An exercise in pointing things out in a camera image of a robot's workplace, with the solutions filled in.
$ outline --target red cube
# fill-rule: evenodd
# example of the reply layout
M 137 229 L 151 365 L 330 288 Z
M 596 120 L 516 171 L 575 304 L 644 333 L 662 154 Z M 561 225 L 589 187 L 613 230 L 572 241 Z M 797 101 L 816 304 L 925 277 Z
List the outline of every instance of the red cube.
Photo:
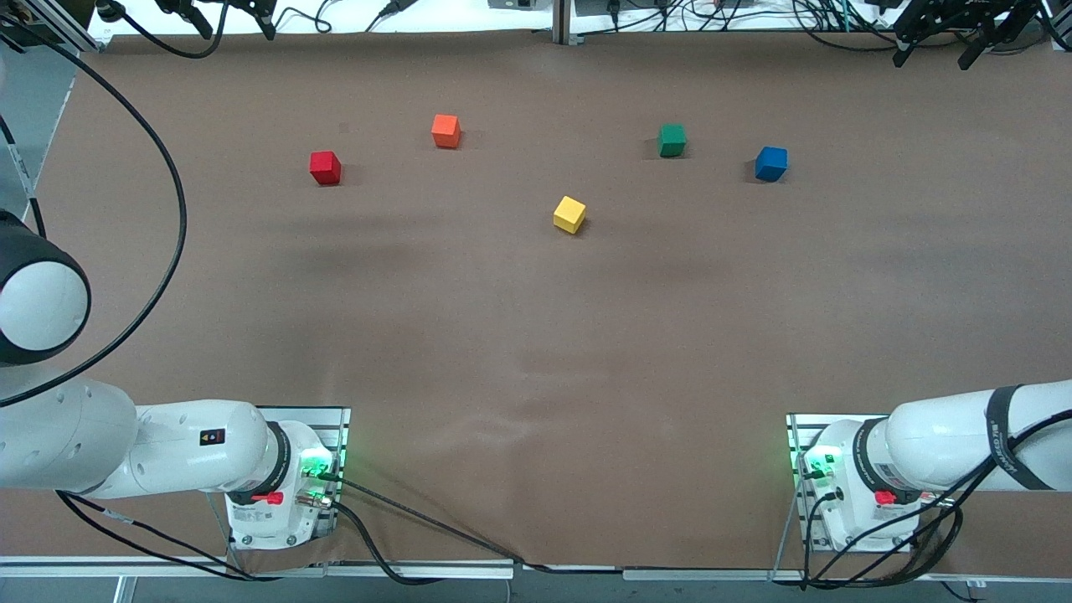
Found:
M 322 187 L 342 180 L 342 164 L 332 151 L 316 151 L 309 156 L 309 173 Z
M 462 127 L 456 115 L 436 115 L 432 120 L 432 139 L 435 146 L 456 149 L 462 139 Z

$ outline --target cube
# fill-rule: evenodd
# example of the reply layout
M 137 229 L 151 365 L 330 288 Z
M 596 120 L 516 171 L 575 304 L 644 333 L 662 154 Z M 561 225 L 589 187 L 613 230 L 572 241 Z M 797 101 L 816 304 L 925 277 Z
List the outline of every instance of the cube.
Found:
M 569 196 L 562 197 L 559 208 L 554 210 L 553 221 L 555 226 L 576 235 L 584 221 L 584 204 Z
M 685 127 L 681 123 L 664 123 L 659 129 L 659 157 L 679 157 L 685 152 Z
M 316 151 L 309 156 L 309 173 L 322 187 L 342 181 L 342 163 L 332 151 Z
M 780 147 L 763 147 L 756 158 L 756 179 L 774 182 L 789 170 L 789 151 Z
M 432 141 L 443 149 L 456 149 L 462 139 L 462 127 L 456 115 L 435 116 L 432 120 Z

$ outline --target white round cap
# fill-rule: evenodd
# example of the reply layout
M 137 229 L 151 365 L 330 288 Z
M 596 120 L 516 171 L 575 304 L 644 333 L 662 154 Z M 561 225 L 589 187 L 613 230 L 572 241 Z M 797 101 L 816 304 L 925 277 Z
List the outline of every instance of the white round cap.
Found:
M 66 343 L 89 311 L 89 292 L 78 273 L 58 262 L 19 268 L 0 289 L 0 333 L 31 352 Z

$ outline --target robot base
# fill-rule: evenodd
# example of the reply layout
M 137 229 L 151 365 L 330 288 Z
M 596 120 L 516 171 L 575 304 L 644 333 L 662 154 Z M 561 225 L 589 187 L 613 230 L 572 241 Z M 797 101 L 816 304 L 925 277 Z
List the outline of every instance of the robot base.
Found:
M 862 425 L 851 420 L 830 424 L 800 457 L 801 475 L 823 472 L 823 477 L 809 481 L 815 488 L 815 498 L 827 494 L 837 497 L 820 504 L 818 512 L 835 550 L 844 550 L 857 535 L 920 508 L 919 500 L 910 504 L 879 504 L 876 501 L 875 492 L 860 477 L 852 458 L 853 438 Z M 897 521 L 862 539 L 851 550 L 885 553 L 911 538 L 918 525 L 918 516 Z
M 323 495 L 325 483 L 310 477 L 331 466 L 331 453 L 309 426 L 297 421 L 280 421 L 279 426 L 291 441 L 291 465 L 276 490 L 283 495 L 280 504 L 259 500 L 237 504 L 227 499 L 227 521 L 238 549 L 279 549 L 309 541 L 319 509 L 298 504 L 298 495 Z

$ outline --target yellow cube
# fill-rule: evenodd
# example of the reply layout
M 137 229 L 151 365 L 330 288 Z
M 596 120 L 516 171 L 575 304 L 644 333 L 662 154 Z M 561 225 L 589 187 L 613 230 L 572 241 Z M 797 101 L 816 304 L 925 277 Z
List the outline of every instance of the yellow cube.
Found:
M 584 204 L 568 196 L 562 197 L 562 203 L 554 210 L 554 225 L 571 235 L 577 234 L 584 221 Z

